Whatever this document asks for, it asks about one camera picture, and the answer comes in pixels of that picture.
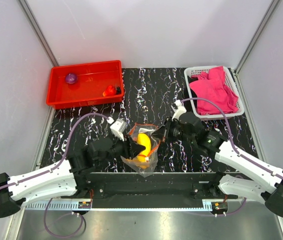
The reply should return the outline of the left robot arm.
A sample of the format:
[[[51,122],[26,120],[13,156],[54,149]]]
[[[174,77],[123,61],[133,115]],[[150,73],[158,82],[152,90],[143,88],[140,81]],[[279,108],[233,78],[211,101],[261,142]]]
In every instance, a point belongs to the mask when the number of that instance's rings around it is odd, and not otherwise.
[[[0,173],[0,218],[14,215],[41,200],[84,198],[90,191],[88,175],[96,172],[102,161],[119,157],[131,160],[146,149],[131,137],[125,140],[102,137],[47,167],[17,176]]]

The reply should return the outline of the yellow fake lemon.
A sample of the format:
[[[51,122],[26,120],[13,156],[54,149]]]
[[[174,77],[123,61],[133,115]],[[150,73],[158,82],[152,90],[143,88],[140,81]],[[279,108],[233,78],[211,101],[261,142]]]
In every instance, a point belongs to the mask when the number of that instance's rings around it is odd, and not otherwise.
[[[137,136],[137,143],[146,147],[146,149],[136,157],[138,161],[137,166],[141,169],[146,169],[150,166],[149,155],[152,150],[151,140],[145,133],[139,133]]]

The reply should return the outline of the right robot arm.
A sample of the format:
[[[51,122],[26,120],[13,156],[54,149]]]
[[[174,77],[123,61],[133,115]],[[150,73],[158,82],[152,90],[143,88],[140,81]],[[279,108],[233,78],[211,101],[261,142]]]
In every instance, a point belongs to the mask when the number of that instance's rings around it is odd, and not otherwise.
[[[152,136],[162,142],[190,143],[199,155],[210,157],[247,176],[237,179],[218,173],[208,186],[213,198],[236,195],[262,203],[273,214],[283,218],[283,169],[247,154],[215,130],[207,130],[191,112],[166,118]]]

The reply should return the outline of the clear zip top bag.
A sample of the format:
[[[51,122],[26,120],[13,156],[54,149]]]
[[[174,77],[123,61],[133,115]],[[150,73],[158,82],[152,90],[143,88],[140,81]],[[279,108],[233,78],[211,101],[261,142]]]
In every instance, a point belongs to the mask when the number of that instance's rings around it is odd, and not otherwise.
[[[146,178],[154,173],[158,163],[158,148],[161,141],[155,139],[152,134],[159,128],[154,124],[136,123],[129,132],[133,143],[144,147],[134,157],[121,156],[121,160],[136,173]]]

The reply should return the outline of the red fake fruit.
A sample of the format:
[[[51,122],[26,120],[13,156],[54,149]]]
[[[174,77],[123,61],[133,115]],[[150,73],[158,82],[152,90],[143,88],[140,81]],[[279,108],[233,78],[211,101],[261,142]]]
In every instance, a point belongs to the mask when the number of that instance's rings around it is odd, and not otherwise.
[[[109,85],[103,92],[104,97],[114,96],[117,93],[117,89],[113,85]]]

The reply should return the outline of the pink fake fruit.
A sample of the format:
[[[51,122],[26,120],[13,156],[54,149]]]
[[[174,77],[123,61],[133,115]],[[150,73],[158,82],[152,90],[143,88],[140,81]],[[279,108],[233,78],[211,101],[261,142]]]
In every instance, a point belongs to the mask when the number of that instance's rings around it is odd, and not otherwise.
[[[65,82],[67,84],[75,84],[78,81],[78,76],[75,73],[69,73],[65,76]]]

